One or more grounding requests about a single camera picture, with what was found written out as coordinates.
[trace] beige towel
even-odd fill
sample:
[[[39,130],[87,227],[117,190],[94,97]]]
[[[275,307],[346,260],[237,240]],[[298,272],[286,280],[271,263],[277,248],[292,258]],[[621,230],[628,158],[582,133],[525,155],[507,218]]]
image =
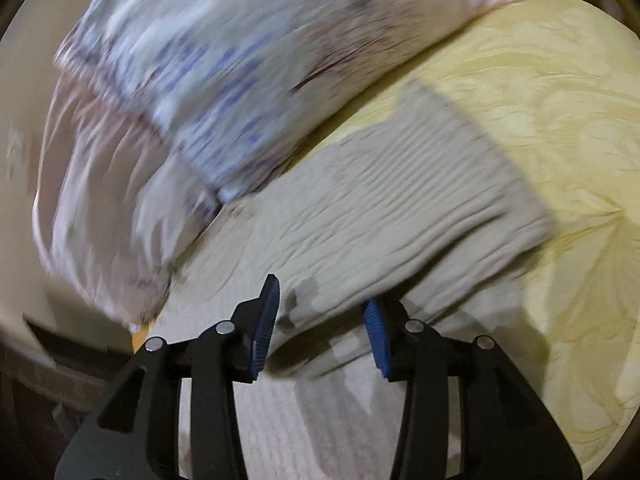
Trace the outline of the beige towel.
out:
[[[435,321],[552,229],[491,140],[413,81],[388,120],[224,208],[178,267],[153,332],[197,336],[272,272],[282,300],[269,370],[322,374],[368,351],[354,309],[367,298],[391,290]]]

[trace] metal screw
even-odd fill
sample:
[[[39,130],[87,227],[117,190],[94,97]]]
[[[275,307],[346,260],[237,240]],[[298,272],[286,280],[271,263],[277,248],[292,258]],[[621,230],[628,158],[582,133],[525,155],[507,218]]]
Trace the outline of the metal screw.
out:
[[[412,334],[419,334],[424,330],[424,324],[417,319],[410,319],[404,324],[404,329]]]
[[[491,350],[491,348],[493,348],[495,346],[495,341],[493,339],[491,339],[489,336],[487,335],[481,335],[477,340],[476,340],[476,344],[482,349],[482,350]]]
[[[220,321],[216,325],[216,332],[220,335],[231,334],[236,329],[236,326],[230,321]]]
[[[164,346],[164,340],[161,337],[152,337],[145,341],[145,350],[148,352],[155,352]]]

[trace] folded cloth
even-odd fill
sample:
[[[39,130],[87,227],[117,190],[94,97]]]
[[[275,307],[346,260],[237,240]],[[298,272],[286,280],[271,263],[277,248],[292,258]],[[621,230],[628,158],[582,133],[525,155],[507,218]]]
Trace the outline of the folded cloth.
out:
[[[60,77],[33,205],[40,259],[90,305],[135,329],[169,286],[169,264],[209,225],[215,193],[144,120]]]
[[[399,99],[388,120],[225,206],[178,266],[153,332],[198,335],[272,272],[270,369],[318,375],[368,351],[353,309],[367,298],[399,291],[412,316],[435,321],[551,236],[545,207],[480,128],[418,81]]]
[[[521,271],[522,265],[516,265],[490,280],[435,328],[463,340],[472,340],[480,333],[490,334],[536,387],[541,384],[540,361],[534,361],[536,346],[531,343],[537,338],[530,337],[527,329],[532,329],[522,315],[516,280]],[[339,336],[354,325],[361,325],[362,314],[357,312],[351,322],[344,318],[339,321],[324,323],[327,327],[321,338],[317,338],[315,330],[308,331],[306,344],[297,348],[302,351],[298,359],[313,351],[331,357],[335,349],[328,344],[330,333]],[[170,333],[165,328],[161,334]],[[354,335],[342,340],[342,346],[362,345],[368,341],[366,334],[362,336],[364,339]],[[193,478],[190,394],[191,383],[185,381],[180,391],[178,448],[186,478]],[[371,354],[319,376],[263,374],[250,387],[236,384],[234,397],[249,478],[388,480],[402,420],[404,383],[387,383]],[[450,390],[449,402],[447,478],[460,470],[462,428],[456,387]]]
[[[227,202],[383,73],[510,1],[93,0],[56,62]]]

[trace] bed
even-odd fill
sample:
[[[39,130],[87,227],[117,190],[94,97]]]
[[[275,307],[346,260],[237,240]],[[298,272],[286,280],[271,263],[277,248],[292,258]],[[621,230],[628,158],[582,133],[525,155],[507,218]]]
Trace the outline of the bed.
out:
[[[640,405],[638,38],[580,0],[508,6],[367,89],[321,126],[292,164],[304,164],[317,150],[386,118],[399,88],[416,76],[456,101],[492,135],[559,221],[558,236],[540,251],[526,276],[525,310],[542,378],[536,387],[587,477],[614,449]],[[187,264],[179,262],[178,271]],[[170,297],[161,319],[172,308]],[[168,340],[178,337],[158,330],[161,325],[135,335],[134,346],[149,332]],[[372,364],[369,368],[377,375]],[[325,380],[345,399],[335,396],[327,405],[330,415],[372,424],[371,413],[380,409],[373,390],[345,384],[339,372]],[[362,384],[367,381],[369,376],[363,377]],[[264,387],[254,394],[277,395],[264,397],[273,400],[276,417],[276,407],[287,406],[287,395],[292,402],[296,394],[306,402],[322,402],[314,389],[299,384]],[[401,397],[397,388],[383,397],[390,427],[399,424]],[[363,471],[345,472],[337,458],[327,455],[328,436],[314,433],[309,420],[303,420],[299,433],[271,443],[273,453],[267,457],[267,428],[242,415],[242,398],[238,410],[250,474],[259,463],[265,468],[260,478],[349,478]],[[343,437],[358,441],[357,434]],[[381,440],[390,455],[395,435]],[[352,463],[367,463],[367,457],[358,456],[357,444],[340,451]],[[268,466],[260,462],[263,458]],[[384,463],[386,456],[380,460]],[[365,478],[379,474],[364,473]]]

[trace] patterned fabric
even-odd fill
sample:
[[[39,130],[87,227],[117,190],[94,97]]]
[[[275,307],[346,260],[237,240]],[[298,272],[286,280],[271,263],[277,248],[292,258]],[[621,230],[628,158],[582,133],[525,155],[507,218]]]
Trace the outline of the patterned fabric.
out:
[[[412,80],[402,86],[391,117],[223,208],[177,267],[183,280],[172,285],[154,334],[170,341],[198,336],[227,319],[274,273],[283,309],[271,338],[268,373],[260,380],[259,400],[254,388],[238,392],[239,410],[262,428],[278,428],[287,449],[292,437],[304,433],[300,418],[306,415],[312,431],[332,434],[327,440],[343,450],[357,440],[334,428],[353,420],[325,418],[317,404],[283,400],[276,410],[265,404],[264,391],[290,388],[285,378],[312,387],[328,373],[341,374],[353,360],[356,368],[373,368],[358,307],[398,286],[406,287],[402,301],[410,316],[455,319],[444,330],[436,323],[441,333],[494,335],[495,319],[504,328],[506,319],[521,312],[521,274],[511,272],[514,261],[549,240],[553,230],[548,210],[495,143],[450,100]],[[425,266],[428,272],[422,272]],[[515,292],[516,301],[504,301],[504,290]],[[460,316],[465,307],[474,322]],[[526,350],[518,348],[517,332],[503,330],[495,337],[503,348],[509,344],[510,355]],[[366,384],[383,385],[379,397],[392,402],[390,390],[399,385],[384,383],[378,375]],[[340,401],[354,404],[349,397]],[[377,409],[369,415],[382,418]],[[189,420],[184,410],[181,426]],[[396,427],[387,418],[377,432],[392,435]],[[254,434],[242,423],[240,430]],[[300,462],[311,474],[288,476],[281,463],[271,461],[276,474],[265,477],[260,472],[270,462],[269,448],[262,439],[243,444],[250,478],[324,480],[313,471],[316,460],[308,449]],[[348,459],[342,462],[343,453],[336,454],[343,468],[334,478],[388,478],[393,448],[373,439],[358,443],[370,459],[353,467]]]
[[[526,0],[374,85],[309,145],[384,119],[416,76],[492,134],[559,221],[526,277],[528,337],[588,476],[640,406],[640,42],[581,0]]]
[[[510,1],[93,0],[56,62],[228,202],[383,73]]]

